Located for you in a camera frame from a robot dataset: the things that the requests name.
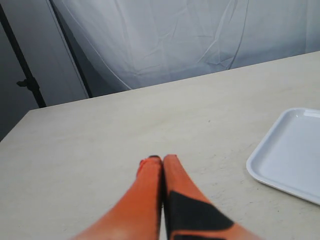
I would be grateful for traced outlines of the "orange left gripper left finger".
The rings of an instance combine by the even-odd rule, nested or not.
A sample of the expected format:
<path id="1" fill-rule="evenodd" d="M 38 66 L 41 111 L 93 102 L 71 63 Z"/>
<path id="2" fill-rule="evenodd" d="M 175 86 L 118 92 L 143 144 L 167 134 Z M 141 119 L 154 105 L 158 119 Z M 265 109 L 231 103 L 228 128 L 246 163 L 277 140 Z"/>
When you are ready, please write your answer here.
<path id="1" fill-rule="evenodd" d="M 159 156 L 140 161 L 136 179 L 123 197 L 74 240 L 158 240 L 163 165 Z"/>

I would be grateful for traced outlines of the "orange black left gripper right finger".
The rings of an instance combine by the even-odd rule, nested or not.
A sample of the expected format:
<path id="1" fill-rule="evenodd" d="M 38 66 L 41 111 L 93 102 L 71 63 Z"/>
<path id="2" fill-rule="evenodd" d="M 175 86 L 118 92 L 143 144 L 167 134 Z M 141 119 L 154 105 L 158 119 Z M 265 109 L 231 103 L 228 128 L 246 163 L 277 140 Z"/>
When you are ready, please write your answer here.
<path id="1" fill-rule="evenodd" d="M 175 154 L 163 159 L 168 240 L 260 240 L 219 211 L 192 181 Z"/>

